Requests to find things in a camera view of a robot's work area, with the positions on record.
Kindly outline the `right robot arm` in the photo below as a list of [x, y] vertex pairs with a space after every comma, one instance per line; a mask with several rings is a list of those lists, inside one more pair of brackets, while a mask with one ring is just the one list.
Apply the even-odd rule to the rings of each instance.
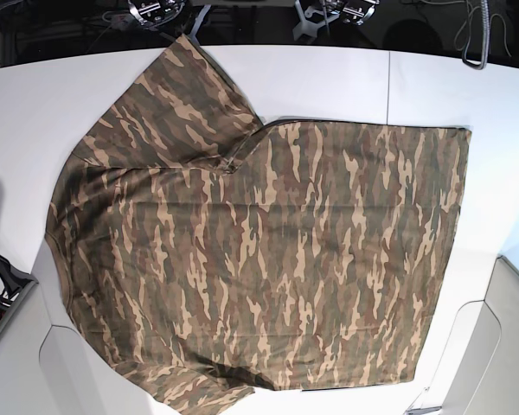
[[173, 20], [184, 7], [184, 1], [128, 1], [127, 4], [131, 15], [146, 27]]

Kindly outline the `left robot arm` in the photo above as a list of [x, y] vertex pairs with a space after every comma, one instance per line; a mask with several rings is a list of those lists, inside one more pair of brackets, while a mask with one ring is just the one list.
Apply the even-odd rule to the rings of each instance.
[[325, 0], [321, 2], [323, 12], [340, 18], [344, 23], [363, 25], [375, 13], [380, 4], [377, 0]]

